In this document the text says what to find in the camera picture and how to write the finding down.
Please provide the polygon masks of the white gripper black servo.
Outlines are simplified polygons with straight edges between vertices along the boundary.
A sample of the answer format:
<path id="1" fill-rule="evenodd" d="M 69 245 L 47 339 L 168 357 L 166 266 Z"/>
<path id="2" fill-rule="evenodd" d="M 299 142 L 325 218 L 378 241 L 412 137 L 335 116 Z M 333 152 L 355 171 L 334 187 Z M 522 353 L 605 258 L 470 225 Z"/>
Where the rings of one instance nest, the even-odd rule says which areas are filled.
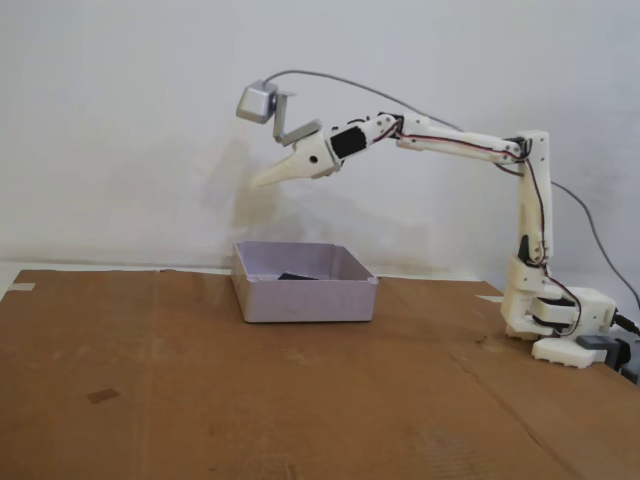
<path id="1" fill-rule="evenodd" d="M 339 171 L 347 158 L 365 151 L 369 144 L 366 133 L 358 126 L 328 136 L 315 133 L 296 142 L 294 153 L 257 173 L 252 186 L 266 188 L 299 178 L 329 176 Z"/>

